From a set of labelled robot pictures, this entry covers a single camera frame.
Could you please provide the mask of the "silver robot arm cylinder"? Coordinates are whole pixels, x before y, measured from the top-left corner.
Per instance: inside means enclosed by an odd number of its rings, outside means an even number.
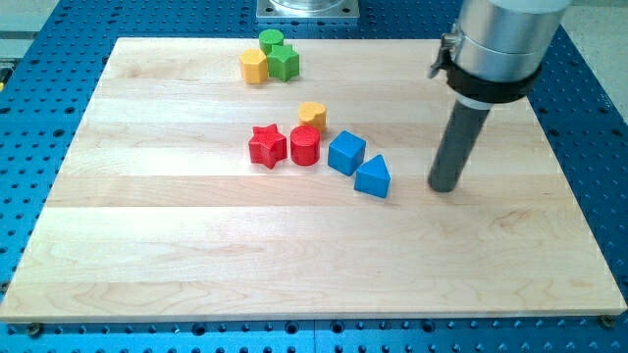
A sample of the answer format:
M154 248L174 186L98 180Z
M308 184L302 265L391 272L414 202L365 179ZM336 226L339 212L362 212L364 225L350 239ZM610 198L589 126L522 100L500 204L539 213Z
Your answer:
M451 31L441 36L429 77L478 110L525 97L570 0L464 0Z

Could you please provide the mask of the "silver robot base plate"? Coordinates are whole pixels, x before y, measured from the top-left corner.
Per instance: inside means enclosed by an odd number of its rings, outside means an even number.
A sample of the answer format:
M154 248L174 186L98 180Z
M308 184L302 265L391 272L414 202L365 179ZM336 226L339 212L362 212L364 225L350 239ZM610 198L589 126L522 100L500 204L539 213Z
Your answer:
M257 0L256 17L261 20L357 20L358 0Z

